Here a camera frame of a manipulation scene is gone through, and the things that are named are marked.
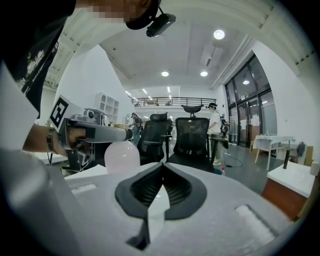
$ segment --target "person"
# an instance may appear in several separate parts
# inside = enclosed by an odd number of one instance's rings
[[[38,111],[38,118],[43,85],[58,51],[58,38],[75,9],[91,7],[100,17],[116,18],[117,21],[122,19],[129,29],[139,30],[153,21],[159,4],[159,0],[56,0],[50,5],[45,1],[33,0],[18,4],[7,2],[5,9],[12,11],[12,15],[6,16],[7,25],[2,31],[6,40],[1,46],[5,50],[1,51],[1,55],[13,80]],[[76,144],[78,138],[85,136],[85,129],[68,130],[71,146]],[[66,156],[56,131],[36,124],[29,131],[23,150]]]
[[[212,113],[210,118],[209,128],[208,128],[208,134],[210,134],[212,138],[220,138],[221,137],[221,119],[220,119],[220,114],[217,111],[217,104],[211,102],[208,108]],[[214,148],[214,142],[211,140],[210,144],[211,144],[211,150],[212,150]],[[215,153],[215,158],[213,161],[214,166],[221,165],[222,154],[223,154],[223,146],[221,143],[218,143],[217,150]]]
[[[136,113],[132,113],[131,118],[133,118],[133,123],[129,127],[133,126],[133,144],[137,146],[140,139],[140,118]]]

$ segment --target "wrist watch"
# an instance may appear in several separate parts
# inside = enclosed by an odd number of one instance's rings
[[[53,154],[57,154],[54,148],[54,133],[55,133],[55,129],[50,128],[48,131],[48,134],[46,135],[46,143],[48,145],[50,152]]]

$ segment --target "white t-shirt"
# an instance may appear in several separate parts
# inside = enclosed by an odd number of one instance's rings
[[[210,124],[211,126],[213,123],[216,123],[211,129],[208,130],[209,134],[219,134],[221,133],[220,127],[221,127],[221,120],[220,120],[220,115],[218,111],[214,111],[212,113],[212,116],[210,118]]]

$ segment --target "ceiling light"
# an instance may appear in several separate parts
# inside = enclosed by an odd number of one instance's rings
[[[202,76],[202,77],[206,77],[208,75],[208,72],[207,71],[202,71],[201,73],[200,73],[200,76]]]
[[[221,40],[225,37],[225,32],[223,32],[222,30],[216,30],[214,33],[213,33],[213,36],[215,39],[218,39],[218,40]]]
[[[167,77],[167,76],[169,76],[169,72],[163,71],[163,72],[161,73],[161,75],[162,75],[163,77]]]

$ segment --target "office chair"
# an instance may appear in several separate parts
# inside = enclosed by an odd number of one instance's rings
[[[190,117],[179,117],[175,120],[176,143],[174,154],[167,160],[168,163],[197,168],[209,173],[216,173],[209,159],[208,128],[209,119],[196,118],[203,105],[184,106]]]
[[[167,119],[167,113],[152,114],[144,125],[144,132],[137,149],[140,153],[140,165],[160,162],[164,158],[163,143],[165,141],[166,159],[169,158],[169,138],[172,120]]]

